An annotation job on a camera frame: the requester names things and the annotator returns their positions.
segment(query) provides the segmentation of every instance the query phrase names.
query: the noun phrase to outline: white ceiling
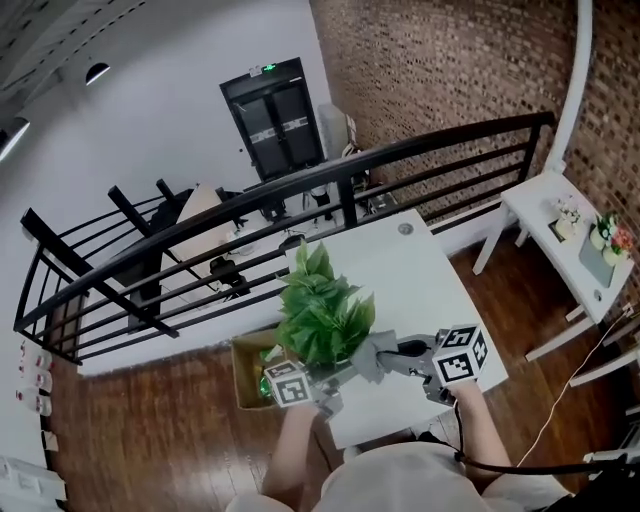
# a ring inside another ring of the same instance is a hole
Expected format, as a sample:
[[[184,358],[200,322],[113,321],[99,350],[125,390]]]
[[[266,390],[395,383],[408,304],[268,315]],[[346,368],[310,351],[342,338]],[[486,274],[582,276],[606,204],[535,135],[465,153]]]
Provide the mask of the white ceiling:
[[[18,109],[53,73],[153,0],[0,0],[0,103]]]

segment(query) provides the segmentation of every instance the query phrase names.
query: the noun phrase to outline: human arm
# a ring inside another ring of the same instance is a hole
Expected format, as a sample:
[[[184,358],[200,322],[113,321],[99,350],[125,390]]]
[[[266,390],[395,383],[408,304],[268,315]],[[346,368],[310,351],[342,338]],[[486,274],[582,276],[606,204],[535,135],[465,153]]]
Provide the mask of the human arm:
[[[287,410],[278,444],[262,483],[262,494],[298,510],[307,474],[307,452],[318,409],[299,405]]]
[[[474,381],[468,381],[453,386],[450,391],[458,400],[465,455],[483,464],[511,466],[507,450],[478,385]],[[500,476],[500,473],[473,466],[467,466],[466,473],[478,492],[482,492]]]

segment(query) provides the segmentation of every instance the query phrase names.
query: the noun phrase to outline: double door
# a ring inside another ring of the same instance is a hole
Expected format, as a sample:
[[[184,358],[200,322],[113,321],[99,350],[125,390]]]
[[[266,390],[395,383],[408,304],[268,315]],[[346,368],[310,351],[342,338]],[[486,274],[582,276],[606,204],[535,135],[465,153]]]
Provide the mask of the double door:
[[[313,108],[299,59],[279,66],[282,76],[241,77],[223,94],[263,181],[323,161]]]

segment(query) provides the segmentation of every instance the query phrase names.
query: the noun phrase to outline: person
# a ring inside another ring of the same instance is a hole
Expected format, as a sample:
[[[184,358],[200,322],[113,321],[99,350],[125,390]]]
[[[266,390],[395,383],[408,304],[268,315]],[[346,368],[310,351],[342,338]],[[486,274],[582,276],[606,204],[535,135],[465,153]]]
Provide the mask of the person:
[[[482,392],[473,381],[451,392],[458,400],[465,453],[484,464],[511,466]],[[227,512],[291,512],[300,507],[309,436],[317,410],[285,415],[260,495],[234,498]],[[437,442],[385,446],[345,462],[322,487],[314,512],[519,512],[544,509],[568,495],[552,476],[497,474],[464,467]]]

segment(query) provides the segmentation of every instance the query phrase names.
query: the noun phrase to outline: hardwood floor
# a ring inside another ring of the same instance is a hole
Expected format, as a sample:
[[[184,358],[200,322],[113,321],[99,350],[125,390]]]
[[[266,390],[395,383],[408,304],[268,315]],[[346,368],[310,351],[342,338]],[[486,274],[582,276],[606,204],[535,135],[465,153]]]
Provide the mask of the hardwood floor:
[[[487,399],[517,462],[599,333],[592,329],[527,363],[524,354],[560,332],[575,304],[533,242],[517,249],[513,238],[504,238],[480,276],[471,271],[479,247],[456,255],[452,263],[509,372],[509,380],[487,393]],[[70,510],[218,511],[236,493],[258,489],[281,413],[236,408],[225,347],[93,379],[79,378],[62,361],[54,372],[51,427],[60,452],[53,463],[67,482]],[[626,429],[629,389],[626,372],[570,389],[527,464],[575,462],[588,451],[615,447]],[[455,418],[444,415],[439,424],[442,434],[455,441]],[[325,453],[312,443],[306,509],[319,497],[329,474],[327,462],[335,468],[340,460],[326,432],[319,438]],[[563,479],[572,490],[584,481]]]

